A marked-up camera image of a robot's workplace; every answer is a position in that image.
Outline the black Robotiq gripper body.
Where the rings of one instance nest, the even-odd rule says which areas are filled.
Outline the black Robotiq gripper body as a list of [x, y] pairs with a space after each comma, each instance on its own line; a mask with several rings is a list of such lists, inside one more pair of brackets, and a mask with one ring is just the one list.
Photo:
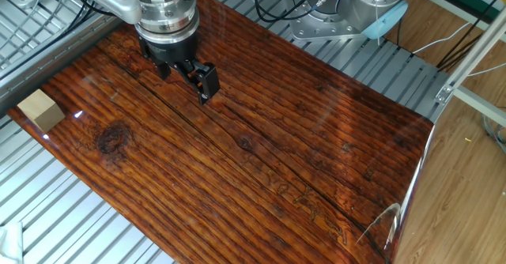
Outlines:
[[177, 66], [184, 73], [195, 70], [194, 62], [197, 60], [198, 49], [198, 37], [195, 32], [178, 42], [158, 43], [148, 38], [148, 35], [153, 35], [153, 32], [142, 31], [140, 28], [136, 31], [143, 56], [150, 58], [157, 66]]

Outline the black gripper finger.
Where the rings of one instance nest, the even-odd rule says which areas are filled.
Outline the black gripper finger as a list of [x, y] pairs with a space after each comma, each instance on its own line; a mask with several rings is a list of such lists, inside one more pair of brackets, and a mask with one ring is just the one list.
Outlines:
[[166, 62], [156, 62], [155, 65], [162, 80], [166, 80], [171, 75], [171, 67]]
[[202, 63], [198, 59], [193, 59], [176, 62], [173, 68], [198, 94], [201, 105], [204, 105], [221, 88], [216, 66], [213, 63]]

